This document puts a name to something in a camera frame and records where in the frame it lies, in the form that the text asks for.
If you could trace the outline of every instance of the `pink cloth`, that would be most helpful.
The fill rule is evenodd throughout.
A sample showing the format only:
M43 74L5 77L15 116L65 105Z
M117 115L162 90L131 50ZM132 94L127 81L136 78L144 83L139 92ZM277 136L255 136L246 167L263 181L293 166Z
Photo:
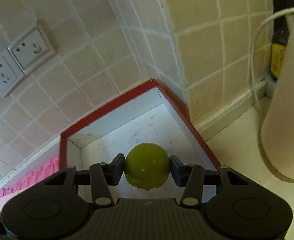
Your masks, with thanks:
M12 188L2 188L0 189L0 198L6 195L15 193L18 190L31 187L32 185L42 181L48 176L54 174L59 170L59 156L49 159L47 163L40 166L38 170L32 171L31 173L24 176L24 178L16 183Z

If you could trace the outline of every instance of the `countertop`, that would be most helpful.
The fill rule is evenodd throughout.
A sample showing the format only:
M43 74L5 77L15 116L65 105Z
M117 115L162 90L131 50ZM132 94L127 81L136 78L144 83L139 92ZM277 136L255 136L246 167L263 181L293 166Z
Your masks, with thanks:
M294 182L281 176L270 166L258 139L270 102L270 98L263 97L259 101L259 108L256 105L252 106L225 129L210 138L207 144L222 165L230 166L285 199L294 214ZM294 218L286 240L294 240Z

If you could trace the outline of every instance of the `green ball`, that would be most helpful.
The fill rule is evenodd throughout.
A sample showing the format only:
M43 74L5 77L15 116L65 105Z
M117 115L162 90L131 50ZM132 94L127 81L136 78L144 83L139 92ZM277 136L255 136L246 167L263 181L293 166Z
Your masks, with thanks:
M141 143L127 155L124 170L130 185L145 189L157 188L168 179L170 161L159 145Z

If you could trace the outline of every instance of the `outlet faceplate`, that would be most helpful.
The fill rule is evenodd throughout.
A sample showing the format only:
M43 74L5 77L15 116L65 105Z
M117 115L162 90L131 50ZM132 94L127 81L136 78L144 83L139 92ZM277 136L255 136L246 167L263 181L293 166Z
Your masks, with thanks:
M55 54L55 50L40 25L22 34L7 49L25 75Z
M0 54L0 96L5 97L24 77L24 73L7 49Z

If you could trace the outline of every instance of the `power cord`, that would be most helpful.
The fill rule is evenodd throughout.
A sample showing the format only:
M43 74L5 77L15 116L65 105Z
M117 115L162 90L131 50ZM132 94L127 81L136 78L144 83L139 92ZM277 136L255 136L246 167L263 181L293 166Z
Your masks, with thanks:
M266 18L262 23L261 23L261 26L258 30L258 33L257 33L257 36L255 38L255 40L253 41L252 45L251 45L251 48L250 48L250 53L249 53L249 59L250 59L250 74L251 74L251 88L252 88L252 91L253 91L253 95L254 95L254 98L255 98L255 103L258 102L258 95L257 95L257 90L256 90L256 80L255 80L255 73L254 73L254 69L253 69L253 54L255 52L255 46L256 46L256 42L257 42L257 39L258 39L258 36L261 32L261 30L263 29L263 27L265 27L265 25L272 21L272 20L275 20L279 17L282 17L282 16L285 16L285 15L288 15L288 14L293 14L294 13L294 7L292 8L287 8L287 9L284 9L284 10L280 10L274 14L272 14L271 16L269 16L268 18Z

